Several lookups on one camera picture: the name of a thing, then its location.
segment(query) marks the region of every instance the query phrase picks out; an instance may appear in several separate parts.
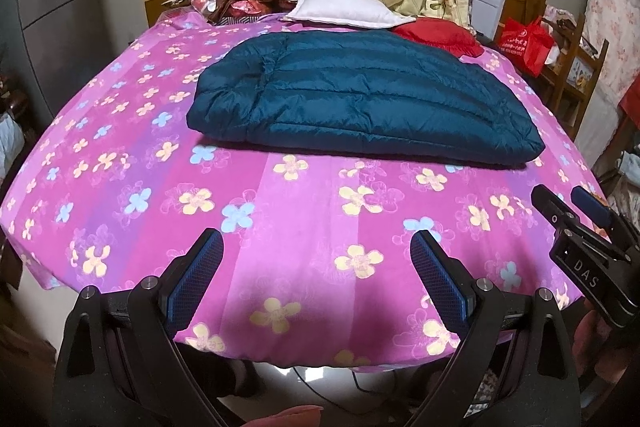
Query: folded puffer jacket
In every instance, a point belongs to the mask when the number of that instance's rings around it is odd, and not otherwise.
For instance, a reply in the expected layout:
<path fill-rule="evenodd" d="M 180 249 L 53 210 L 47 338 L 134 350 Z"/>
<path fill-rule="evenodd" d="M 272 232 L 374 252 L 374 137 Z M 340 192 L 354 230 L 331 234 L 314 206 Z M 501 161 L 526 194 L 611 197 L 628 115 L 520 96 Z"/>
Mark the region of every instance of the folded puffer jacket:
<path fill-rule="evenodd" d="M 202 72 L 187 124 L 217 142 L 510 167 L 545 148 L 492 74 L 386 30 L 249 39 Z"/>

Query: white pillow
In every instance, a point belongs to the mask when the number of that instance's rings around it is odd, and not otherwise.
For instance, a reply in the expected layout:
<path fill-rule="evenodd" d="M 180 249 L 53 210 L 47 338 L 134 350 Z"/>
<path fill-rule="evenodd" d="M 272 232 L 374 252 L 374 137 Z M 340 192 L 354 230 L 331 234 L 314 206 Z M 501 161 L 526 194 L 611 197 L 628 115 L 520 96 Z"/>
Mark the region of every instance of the white pillow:
<path fill-rule="evenodd" d="M 289 21 L 343 24 L 357 28 L 393 28 L 415 17 L 396 15 L 379 0 L 298 0 Z"/>

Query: wooden chair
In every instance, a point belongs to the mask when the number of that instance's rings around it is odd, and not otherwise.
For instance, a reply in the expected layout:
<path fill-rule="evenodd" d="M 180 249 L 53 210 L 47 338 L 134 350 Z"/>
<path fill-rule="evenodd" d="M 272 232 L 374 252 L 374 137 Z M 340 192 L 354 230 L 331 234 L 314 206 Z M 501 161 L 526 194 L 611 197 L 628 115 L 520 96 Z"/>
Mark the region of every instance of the wooden chair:
<path fill-rule="evenodd" d="M 547 84 L 543 102 L 558 118 L 560 125 L 562 125 L 569 138 L 575 140 L 584 112 L 587 110 L 591 95 L 600 76 L 600 71 L 602 71 L 602 65 L 609 49 L 609 41 L 605 40 L 598 57 L 592 58 L 580 47 L 580 37 L 584 29 L 584 15 L 580 15 L 578 25 L 573 32 L 555 22 L 546 19 L 543 19 L 543 22 L 549 24 L 569 43 L 567 54 L 561 54 L 560 71 L 556 74 L 554 70 L 545 65 L 542 73 L 540 73 L 540 78 Z M 593 71 L 583 90 L 567 83 L 567 78 L 576 58 L 580 58 Z M 561 110 L 562 100 L 568 102 L 564 110 Z"/>

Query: floral bedsheet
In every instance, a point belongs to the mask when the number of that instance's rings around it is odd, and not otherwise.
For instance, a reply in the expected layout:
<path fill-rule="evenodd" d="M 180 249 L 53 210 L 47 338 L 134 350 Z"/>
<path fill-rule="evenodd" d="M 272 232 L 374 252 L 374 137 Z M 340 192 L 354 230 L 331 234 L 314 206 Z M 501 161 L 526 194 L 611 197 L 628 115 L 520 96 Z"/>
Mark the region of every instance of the floral bedsheet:
<path fill-rule="evenodd" d="M 188 129 L 198 75 L 277 19 L 161 20 L 87 84 L 42 136 L 2 202 L 0 224 L 45 288 L 102 292 L 159 275 L 205 227 L 223 262 L 177 341 L 234 358 L 300 365 L 417 365 L 459 340 L 409 260 L 430 230 L 475 277 L 508 291 L 577 289 L 548 257 L 553 229 L 530 204 L 546 184 L 598 191 L 590 170 L 511 63 L 480 64 L 509 86 L 546 149 L 523 170 L 230 150 Z"/>

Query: blue gripper pad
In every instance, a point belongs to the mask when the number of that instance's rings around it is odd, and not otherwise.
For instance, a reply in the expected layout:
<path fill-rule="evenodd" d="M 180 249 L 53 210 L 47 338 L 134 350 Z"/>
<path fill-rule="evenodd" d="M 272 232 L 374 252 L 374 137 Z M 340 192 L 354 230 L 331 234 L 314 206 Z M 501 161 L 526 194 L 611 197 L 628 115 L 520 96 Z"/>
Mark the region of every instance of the blue gripper pad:
<path fill-rule="evenodd" d="M 476 307 L 473 278 L 458 259 L 450 258 L 433 236 L 420 230 L 411 238 L 411 262 L 444 326 L 462 339 Z"/>
<path fill-rule="evenodd" d="M 589 191 L 579 186 L 574 187 L 571 191 L 571 201 L 601 229 L 608 229 L 611 226 L 609 208 Z"/>
<path fill-rule="evenodd" d="M 186 255 L 172 261 L 162 274 L 162 287 L 168 289 L 164 296 L 164 329 L 173 338 L 178 331 L 185 330 L 209 287 L 213 275 L 222 262 L 224 242 L 222 234 L 207 229 Z"/>

